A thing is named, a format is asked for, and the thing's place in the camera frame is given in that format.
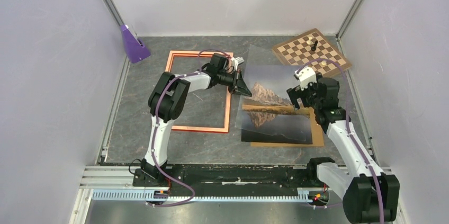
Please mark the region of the mountain landscape photo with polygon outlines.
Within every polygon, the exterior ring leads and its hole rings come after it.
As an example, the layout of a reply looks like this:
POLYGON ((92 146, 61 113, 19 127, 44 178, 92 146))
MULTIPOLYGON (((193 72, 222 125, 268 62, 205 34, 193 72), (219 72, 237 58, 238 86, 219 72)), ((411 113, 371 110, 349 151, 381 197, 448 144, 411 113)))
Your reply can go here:
POLYGON ((244 80, 252 96, 240 100, 242 141, 313 143, 309 110, 297 110, 286 92, 298 83, 294 70, 283 65, 247 65, 244 80))

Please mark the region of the brown frame backing board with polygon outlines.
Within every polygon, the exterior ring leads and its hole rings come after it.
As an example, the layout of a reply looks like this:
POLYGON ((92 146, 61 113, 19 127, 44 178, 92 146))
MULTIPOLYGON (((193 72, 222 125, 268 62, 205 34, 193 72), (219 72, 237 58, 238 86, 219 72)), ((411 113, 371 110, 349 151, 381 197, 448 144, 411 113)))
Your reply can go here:
POLYGON ((312 108, 266 106, 247 110, 241 140, 252 147, 323 147, 321 126, 312 108))

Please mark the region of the orange picture frame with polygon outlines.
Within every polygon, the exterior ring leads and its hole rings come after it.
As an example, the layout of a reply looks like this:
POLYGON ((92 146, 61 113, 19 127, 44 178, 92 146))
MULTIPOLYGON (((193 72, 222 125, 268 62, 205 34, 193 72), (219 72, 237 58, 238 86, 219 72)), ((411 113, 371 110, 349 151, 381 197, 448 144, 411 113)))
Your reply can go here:
MULTIPOLYGON (((206 51, 200 54, 199 51, 171 50, 168 55, 165 71, 171 72, 175 57, 211 58, 213 54, 214 54, 213 51, 206 51)), ((203 132, 203 133, 228 133, 230 122, 230 104, 231 104, 231 94, 229 92, 226 92, 226 99, 224 101, 224 122, 221 128, 173 125, 172 130, 187 131, 187 132, 203 132)))

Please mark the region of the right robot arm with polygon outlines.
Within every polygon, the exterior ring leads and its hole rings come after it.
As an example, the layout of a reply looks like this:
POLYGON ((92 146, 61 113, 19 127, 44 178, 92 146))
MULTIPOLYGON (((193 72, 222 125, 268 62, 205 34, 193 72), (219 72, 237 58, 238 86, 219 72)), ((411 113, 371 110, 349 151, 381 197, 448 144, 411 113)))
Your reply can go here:
POLYGON ((324 158, 312 159, 306 180, 313 186, 325 183, 342 200, 350 223, 393 222, 397 217, 400 183, 373 160, 354 131, 346 110, 339 106, 339 82, 333 78, 307 79, 287 94, 295 108, 314 110, 316 122, 334 143, 347 171, 324 158))

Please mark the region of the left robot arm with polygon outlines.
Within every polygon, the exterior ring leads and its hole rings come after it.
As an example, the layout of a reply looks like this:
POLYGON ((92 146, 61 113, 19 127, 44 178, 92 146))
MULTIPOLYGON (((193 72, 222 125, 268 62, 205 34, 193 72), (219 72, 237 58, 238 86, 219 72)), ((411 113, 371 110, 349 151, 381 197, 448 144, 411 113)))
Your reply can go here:
POLYGON ((208 63, 187 74, 162 73, 148 106, 151 114, 150 141, 147 153, 134 172, 134 186, 162 186, 168 179, 165 167, 168 160, 168 142, 174 122, 181 115, 189 93, 210 89, 216 85, 228 88, 230 94, 252 96, 244 82, 239 65, 242 57, 225 52, 213 53, 208 63))

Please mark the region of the black chess piece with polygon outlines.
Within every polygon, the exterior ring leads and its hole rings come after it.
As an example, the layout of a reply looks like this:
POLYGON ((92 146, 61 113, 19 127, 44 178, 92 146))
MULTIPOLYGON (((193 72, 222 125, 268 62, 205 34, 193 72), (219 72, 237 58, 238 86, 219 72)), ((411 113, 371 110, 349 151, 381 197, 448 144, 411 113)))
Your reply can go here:
POLYGON ((317 45, 318 45, 318 40, 316 40, 316 41, 313 43, 313 45, 312 45, 312 47, 311 47, 311 50, 312 50, 312 51, 316 51, 317 45))

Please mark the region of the wooden chessboard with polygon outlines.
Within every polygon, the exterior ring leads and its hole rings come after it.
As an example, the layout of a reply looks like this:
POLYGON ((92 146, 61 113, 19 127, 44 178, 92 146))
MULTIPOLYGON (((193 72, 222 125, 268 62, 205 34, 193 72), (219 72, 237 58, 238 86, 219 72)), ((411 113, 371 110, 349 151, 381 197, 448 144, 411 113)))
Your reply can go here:
POLYGON ((272 47, 274 54, 284 65, 300 66, 317 58, 332 60, 327 61, 327 66, 322 67, 321 61, 312 62, 309 66, 325 77, 333 77, 339 74, 339 69, 348 70, 352 64, 318 29, 309 30, 301 35, 276 44, 272 47), (313 42, 318 40, 316 51, 312 51, 313 44, 308 45, 308 36, 313 36, 313 42))

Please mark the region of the purple plastic stand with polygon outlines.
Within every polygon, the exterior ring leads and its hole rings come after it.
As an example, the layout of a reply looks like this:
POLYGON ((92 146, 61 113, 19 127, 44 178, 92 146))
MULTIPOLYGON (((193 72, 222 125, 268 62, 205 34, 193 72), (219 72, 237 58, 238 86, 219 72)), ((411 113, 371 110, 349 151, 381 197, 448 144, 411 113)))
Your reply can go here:
POLYGON ((125 53, 131 63, 138 63, 151 56, 147 46, 135 36, 126 24, 120 26, 125 53))

